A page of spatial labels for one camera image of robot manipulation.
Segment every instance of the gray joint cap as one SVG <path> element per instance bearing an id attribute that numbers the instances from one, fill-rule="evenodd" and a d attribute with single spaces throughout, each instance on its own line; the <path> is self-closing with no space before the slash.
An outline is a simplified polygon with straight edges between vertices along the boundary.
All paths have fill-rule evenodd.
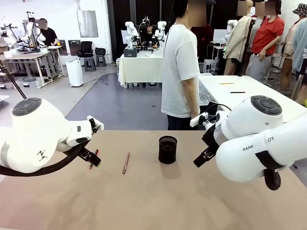
<path id="1" fill-rule="evenodd" d="M 35 111 L 42 103 L 41 98 L 28 98 L 19 102 L 12 110 L 14 116 L 25 116 Z"/>
<path id="2" fill-rule="evenodd" d="M 257 110 L 267 115 L 278 116 L 283 111 L 276 101 L 266 96 L 253 96 L 251 103 Z"/>

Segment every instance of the gray pants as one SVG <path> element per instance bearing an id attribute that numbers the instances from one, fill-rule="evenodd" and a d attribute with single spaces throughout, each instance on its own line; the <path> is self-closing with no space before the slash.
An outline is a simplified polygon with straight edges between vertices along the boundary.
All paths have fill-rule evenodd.
<path id="1" fill-rule="evenodd" d="M 264 83 L 264 77 L 270 71 L 272 55 L 259 61 L 259 56 L 251 55 L 248 63 L 247 75 L 251 78 Z"/>

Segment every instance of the black hair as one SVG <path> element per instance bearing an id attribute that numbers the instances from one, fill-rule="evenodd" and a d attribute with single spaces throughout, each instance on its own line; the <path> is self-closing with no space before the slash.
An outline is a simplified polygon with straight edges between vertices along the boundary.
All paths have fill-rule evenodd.
<path id="1" fill-rule="evenodd" d="M 176 18 L 182 18 L 187 10 L 188 0 L 174 0 L 173 11 Z"/>
<path id="2" fill-rule="evenodd" d="M 45 18 L 41 18 L 40 20 L 45 20 L 45 21 L 46 21 L 46 23 L 48 23 L 48 21 L 47 21 Z"/>
<path id="3" fill-rule="evenodd" d="M 282 14 L 282 0 L 268 0 L 267 2 L 275 2 L 276 14 Z"/>

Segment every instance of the pencil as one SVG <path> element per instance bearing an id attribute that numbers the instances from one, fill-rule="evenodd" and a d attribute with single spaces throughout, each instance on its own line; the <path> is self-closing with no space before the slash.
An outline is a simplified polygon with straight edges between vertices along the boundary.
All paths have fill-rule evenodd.
<path id="1" fill-rule="evenodd" d="M 127 155 L 127 158 L 126 158 L 125 166 L 124 166 L 124 169 L 123 169 L 123 174 L 125 174 L 126 171 L 127 171 L 129 158 L 130 158 L 130 152 L 128 152 L 128 155 Z"/>
<path id="2" fill-rule="evenodd" d="M 98 156 L 98 154 L 99 154 L 99 150 L 96 149 L 95 155 Z"/>

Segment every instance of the black office chair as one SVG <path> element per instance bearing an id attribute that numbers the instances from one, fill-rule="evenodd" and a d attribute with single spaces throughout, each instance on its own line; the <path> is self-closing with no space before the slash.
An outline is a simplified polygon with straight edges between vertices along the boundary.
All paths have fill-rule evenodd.
<path id="1" fill-rule="evenodd" d="M 81 50 L 77 51 L 79 59 L 93 57 L 92 42 L 81 42 Z"/>

